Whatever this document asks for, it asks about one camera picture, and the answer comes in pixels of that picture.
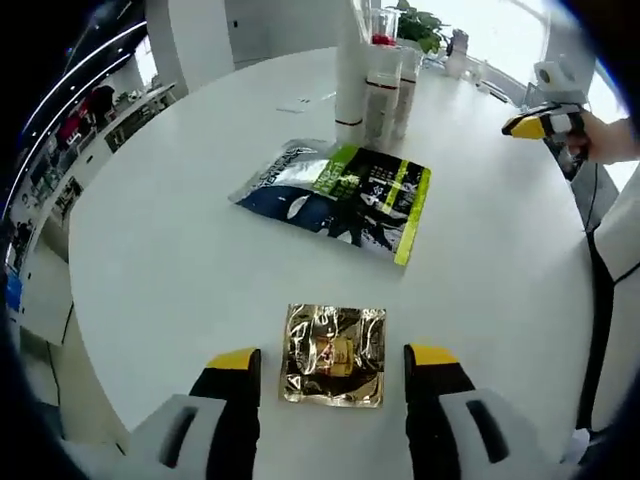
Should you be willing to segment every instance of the person's arm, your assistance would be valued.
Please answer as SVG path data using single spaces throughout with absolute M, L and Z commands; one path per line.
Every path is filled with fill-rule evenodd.
M 636 140 L 633 125 L 628 118 L 604 123 L 595 115 L 584 112 L 585 135 L 569 135 L 567 146 L 575 155 L 587 146 L 589 160 L 596 163 L 615 163 L 634 160 L 640 156 L 640 143 Z

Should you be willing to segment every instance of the white wall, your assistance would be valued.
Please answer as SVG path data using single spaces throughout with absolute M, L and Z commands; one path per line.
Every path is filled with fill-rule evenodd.
M 190 93 L 235 70 L 224 0 L 169 0 L 169 16 Z
M 178 96 L 235 70 L 224 0 L 148 0 L 146 17 L 158 75 Z
M 266 0 L 272 56 L 336 46 L 339 6 L 344 1 Z
M 189 90 L 173 38 L 169 18 L 169 0 L 147 0 L 145 17 L 158 76 L 164 85 L 175 82 L 173 94 L 176 98 L 182 98 L 189 93 Z

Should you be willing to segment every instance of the robotic hand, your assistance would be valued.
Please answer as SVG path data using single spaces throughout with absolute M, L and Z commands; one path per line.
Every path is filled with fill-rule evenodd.
M 477 390 L 446 349 L 406 345 L 407 436 L 416 480 L 569 478 L 533 425 L 490 390 Z
M 63 447 L 91 479 L 250 479 L 260 435 L 260 359 L 254 348 L 215 357 L 189 395 L 174 395 L 132 432 L 125 456 Z
M 587 103 L 587 97 L 566 62 L 539 62 L 534 71 L 544 103 L 510 118 L 502 133 L 534 140 L 549 138 L 556 143 L 563 143 L 567 134 L 586 136 L 582 105 Z M 584 146 L 575 159 L 586 161 L 588 156 L 589 150 Z

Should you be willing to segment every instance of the table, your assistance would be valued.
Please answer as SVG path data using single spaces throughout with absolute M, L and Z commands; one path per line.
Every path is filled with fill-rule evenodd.
M 95 372 L 128 429 L 187 393 L 214 355 L 263 352 L 257 479 L 411 478 L 402 346 L 449 347 L 476 386 L 559 459 L 592 322 L 590 262 L 542 142 L 503 137 L 515 110 L 424 72 L 396 153 L 432 169 L 412 258 L 392 262 L 227 201 L 292 138 L 332 138 L 335 50 L 276 58 L 180 100 L 127 142 L 71 214 L 72 292 Z M 288 303 L 387 309 L 384 405 L 277 399 Z

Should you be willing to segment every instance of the floor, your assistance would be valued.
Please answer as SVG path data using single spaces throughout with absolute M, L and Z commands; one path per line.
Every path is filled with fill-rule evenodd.
M 108 445 L 126 452 L 129 433 L 111 407 L 95 375 L 75 313 L 72 312 L 69 318 L 62 346 L 49 346 L 50 357 L 48 351 L 42 353 L 46 344 L 43 347 L 38 342 L 44 343 L 28 332 L 22 334 L 21 350 L 27 352 L 23 353 L 23 358 L 29 365 L 28 371 L 32 372 L 29 379 L 36 395 L 54 405 L 58 403 L 59 395 L 60 421 L 65 440 L 78 444 Z M 51 375 L 50 362 L 55 370 L 57 387 Z

